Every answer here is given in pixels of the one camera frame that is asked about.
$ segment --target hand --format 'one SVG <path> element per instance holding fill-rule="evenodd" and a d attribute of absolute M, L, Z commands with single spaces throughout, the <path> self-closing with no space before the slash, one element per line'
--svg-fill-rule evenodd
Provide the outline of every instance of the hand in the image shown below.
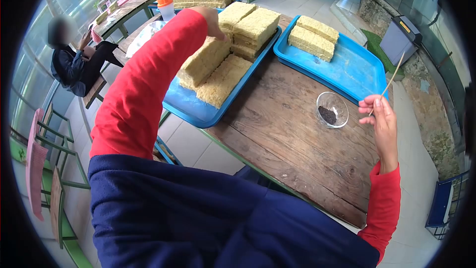
<path fill-rule="evenodd" d="M 375 146 L 380 157 L 380 174 L 392 172 L 398 166 L 396 145 L 396 115 L 390 104 L 380 95 L 371 95 L 359 103 L 359 113 L 368 114 L 374 109 L 375 117 L 368 116 L 359 120 L 361 124 L 370 123 L 375 130 Z"/>
<path fill-rule="evenodd" d="M 190 9 L 196 11 L 205 18 L 208 25 L 208 36 L 214 36 L 221 41 L 227 40 L 227 36 L 220 30 L 220 27 L 218 26 L 218 11 L 216 9 L 204 6 L 195 6 L 191 7 Z"/>
<path fill-rule="evenodd" d="M 79 50 L 82 51 L 84 49 L 84 47 L 86 47 L 89 44 L 89 42 L 91 41 L 91 39 L 92 39 L 91 38 L 91 29 L 92 28 L 90 28 L 85 34 L 83 34 L 83 37 L 80 40 L 80 46 L 78 48 Z"/>

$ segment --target glass bowl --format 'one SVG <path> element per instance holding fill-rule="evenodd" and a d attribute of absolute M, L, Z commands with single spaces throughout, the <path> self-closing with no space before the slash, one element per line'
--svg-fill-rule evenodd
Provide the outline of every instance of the glass bowl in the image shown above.
<path fill-rule="evenodd" d="M 327 122 L 323 115 L 319 112 L 319 107 L 322 106 L 325 109 L 333 112 L 329 113 L 327 116 L 331 118 L 333 116 L 336 117 L 336 122 L 333 124 Z M 326 128 L 341 128 L 346 125 L 347 121 L 349 120 L 349 109 L 347 108 L 346 103 L 344 100 L 335 94 L 334 92 L 323 92 L 319 94 L 318 99 L 316 101 L 316 113 L 319 118 L 319 121 L 326 127 Z"/>

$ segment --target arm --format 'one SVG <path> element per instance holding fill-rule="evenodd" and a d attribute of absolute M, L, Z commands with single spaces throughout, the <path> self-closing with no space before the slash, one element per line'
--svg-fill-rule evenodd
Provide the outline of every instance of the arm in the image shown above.
<path fill-rule="evenodd" d="M 76 51 L 76 56 L 73 61 L 69 61 L 68 53 L 66 51 L 60 51 L 58 54 L 59 63 L 65 69 L 65 75 L 68 82 L 78 81 L 82 74 L 84 66 L 83 52 L 81 50 Z"/>
<path fill-rule="evenodd" d="M 98 110 L 90 157 L 152 158 L 165 93 L 182 63 L 203 45 L 207 30 L 204 16 L 184 9 L 134 54 Z"/>
<path fill-rule="evenodd" d="M 400 215 L 400 167 L 381 174 L 378 162 L 370 172 L 370 182 L 367 226 L 357 235 L 378 250 L 380 263 Z"/>
<path fill-rule="evenodd" d="M 360 113 L 368 114 L 372 109 L 375 117 L 367 116 L 359 122 L 374 126 L 375 146 L 380 161 L 370 172 L 367 226 L 358 235 L 378 250 L 380 263 L 385 248 L 396 230 L 400 215 L 400 166 L 395 112 L 388 101 L 380 95 L 368 96 L 359 102 Z"/>

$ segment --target stone wall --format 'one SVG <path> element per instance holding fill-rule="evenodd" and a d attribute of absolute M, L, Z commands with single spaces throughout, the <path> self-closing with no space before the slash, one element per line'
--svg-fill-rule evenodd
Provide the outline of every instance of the stone wall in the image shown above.
<path fill-rule="evenodd" d="M 360 0 L 358 15 L 373 32 L 384 37 L 391 19 L 398 15 L 384 0 Z M 426 53 L 419 49 L 402 65 L 405 78 L 401 81 L 413 101 L 413 111 L 420 127 L 421 139 L 439 173 L 445 180 L 460 173 L 455 156 L 455 142 L 445 105 L 432 74 L 422 60 Z"/>

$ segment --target small sign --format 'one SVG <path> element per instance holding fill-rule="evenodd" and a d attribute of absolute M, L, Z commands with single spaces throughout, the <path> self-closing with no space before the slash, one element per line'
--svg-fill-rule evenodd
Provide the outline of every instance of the small sign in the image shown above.
<path fill-rule="evenodd" d="M 408 27 L 407 27 L 402 21 L 400 21 L 400 25 L 401 25 L 403 28 L 405 28 L 405 30 L 406 30 L 408 33 L 410 33 L 410 29 L 408 29 Z"/>

